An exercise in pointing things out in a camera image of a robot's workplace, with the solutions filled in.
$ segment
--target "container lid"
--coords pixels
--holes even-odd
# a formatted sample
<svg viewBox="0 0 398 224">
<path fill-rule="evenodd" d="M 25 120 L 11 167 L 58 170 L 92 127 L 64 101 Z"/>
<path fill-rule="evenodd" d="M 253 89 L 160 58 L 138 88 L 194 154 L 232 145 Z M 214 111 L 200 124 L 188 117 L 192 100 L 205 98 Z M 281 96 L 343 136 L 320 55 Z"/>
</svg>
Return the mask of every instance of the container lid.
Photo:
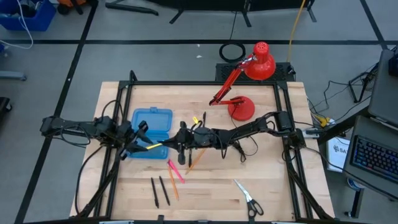
<svg viewBox="0 0 398 224">
<path fill-rule="evenodd" d="M 135 109 L 132 114 L 132 128 L 138 129 L 141 121 L 146 121 L 148 131 L 170 131 L 173 112 L 170 109 L 158 109 L 157 107 Z"/>
</svg>

